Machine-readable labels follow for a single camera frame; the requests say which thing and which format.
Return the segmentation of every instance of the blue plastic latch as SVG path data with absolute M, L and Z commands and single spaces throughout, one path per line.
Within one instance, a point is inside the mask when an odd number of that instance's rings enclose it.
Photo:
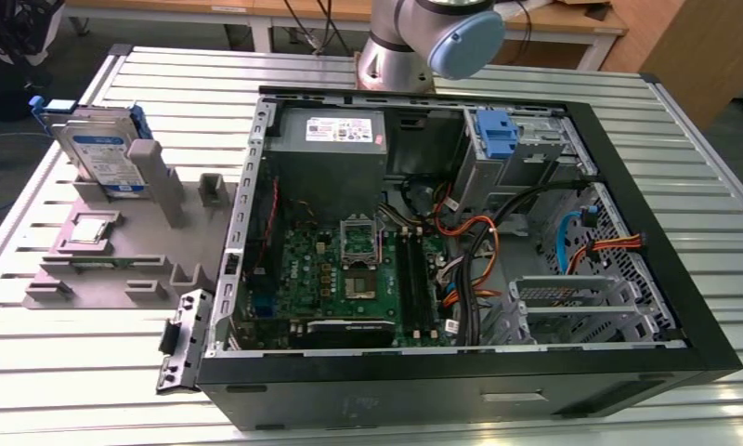
M 518 145 L 518 127 L 506 111 L 479 110 L 475 112 L 475 126 L 486 145 L 486 157 L 497 160 L 509 158 Z
M 144 112 L 144 108 L 134 104 L 129 108 L 130 117 L 133 118 L 134 128 L 137 129 L 137 136 L 141 139 L 153 139 L 153 135 L 150 134 L 149 123 L 146 122 L 146 113 Z
M 29 102 L 26 103 L 26 105 L 29 105 L 30 107 L 29 112 L 33 115 L 33 118 L 36 118 L 36 121 L 38 121 L 38 124 L 41 124 L 44 132 L 49 136 L 52 136 L 52 132 L 49 131 L 49 126 L 46 125 L 44 119 L 41 118 L 41 113 L 44 111 L 44 98 L 41 96 L 33 96 Z

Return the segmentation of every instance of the metal bracket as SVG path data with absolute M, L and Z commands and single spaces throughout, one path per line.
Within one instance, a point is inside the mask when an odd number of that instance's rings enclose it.
M 160 340 L 160 351 L 166 355 L 160 368 L 157 395 L 194 393 L 198 367 L 209 329 L 209 315 L 214 296 L 205 290 L 185 295 L 176 316 L 168 320 Z

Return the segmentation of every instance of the aluminum slotted table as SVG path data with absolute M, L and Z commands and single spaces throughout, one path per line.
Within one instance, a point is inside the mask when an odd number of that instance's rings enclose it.
M 593 105 L 743 361 L 743 186 L 663 87 L 635 74 L 514 67 L 435 82 L 438 93 Z M 220 172 L 237 181 L 260 85 L 352 88 L 353 62 L 117 46 L 81 102 L 137 101 L 181 179 Z M 154 395 L 170 310 L 21 306 L 77 199 L 74 176 L 56 144 L 0 228 L 0 443 L 743 444 L 743 371 L 605 419 L 238 432 L 204 394 Z

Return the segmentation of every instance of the side panel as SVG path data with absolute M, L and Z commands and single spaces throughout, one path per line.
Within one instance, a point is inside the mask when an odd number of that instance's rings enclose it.
M 394 426 L 603 416 L 682 375 L 574 374 L 204 386 L 241 429 Z

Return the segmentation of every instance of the wooden table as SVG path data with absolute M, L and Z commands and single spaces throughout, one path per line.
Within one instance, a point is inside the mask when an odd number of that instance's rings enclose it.
M 334 0 L 333 21 L 340 30 L 367 31 L 373 0 Z M 292 8 L 306 28 L 322 29 L 325 15 L 316 0 L 290 0 Z M 531 41 L 586 45 L 578 70 L 597 70 L 617 36 L 627 25 L 610 12 L 603 21 L 583 15 L 585 7 L 554 3 L 530 12 Z M 68 0 L 69 18 L 162 20 L 246 25 L 252 28 L 257 52 L 273 52 L 270 29 L 296 27 L 284 0 Z M 526 18 L 506 22 L 506 40 L 525 37 Z

